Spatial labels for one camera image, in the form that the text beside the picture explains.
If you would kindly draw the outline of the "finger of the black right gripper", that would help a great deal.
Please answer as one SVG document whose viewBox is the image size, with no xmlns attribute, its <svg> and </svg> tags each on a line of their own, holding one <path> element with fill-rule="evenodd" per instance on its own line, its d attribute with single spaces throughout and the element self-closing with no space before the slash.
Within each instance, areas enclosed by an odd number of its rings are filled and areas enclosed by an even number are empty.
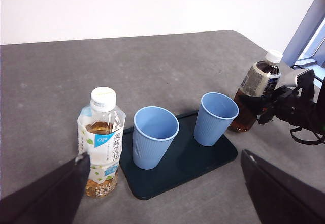
<svg viewBox="0 0 325 224">
<path fill-rule="evenodd" d="M 257 122 L 259 124 L 267 124 L 273 119 L 276 114 L 277 101 L 275 91 L 259 99 L 259 111 L 257 114 Z"/>
</svg>

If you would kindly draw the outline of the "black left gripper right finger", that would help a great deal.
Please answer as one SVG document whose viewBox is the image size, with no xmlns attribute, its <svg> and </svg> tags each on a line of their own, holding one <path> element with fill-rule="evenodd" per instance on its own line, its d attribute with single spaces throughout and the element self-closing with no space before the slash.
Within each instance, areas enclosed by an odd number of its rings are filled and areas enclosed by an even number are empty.
<svg viewBox="0 0 325 224">
<path fill-rule="evenodd" d="M 324 223 L 324 193 L 244 149 L 241 167 L 261 223 Z"/>
</svg>

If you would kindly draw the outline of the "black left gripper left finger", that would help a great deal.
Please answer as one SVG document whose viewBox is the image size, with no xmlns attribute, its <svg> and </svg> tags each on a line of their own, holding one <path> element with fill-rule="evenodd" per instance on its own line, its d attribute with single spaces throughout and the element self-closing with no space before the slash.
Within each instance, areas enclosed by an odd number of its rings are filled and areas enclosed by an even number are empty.
<svg viewBox="0 0 325 224">
<path fill-rule="evenodd" d="M 1 223 L 72 223 L 89 172 L 90 157 L 83 153 L 1 199 Z"/>
</svg>

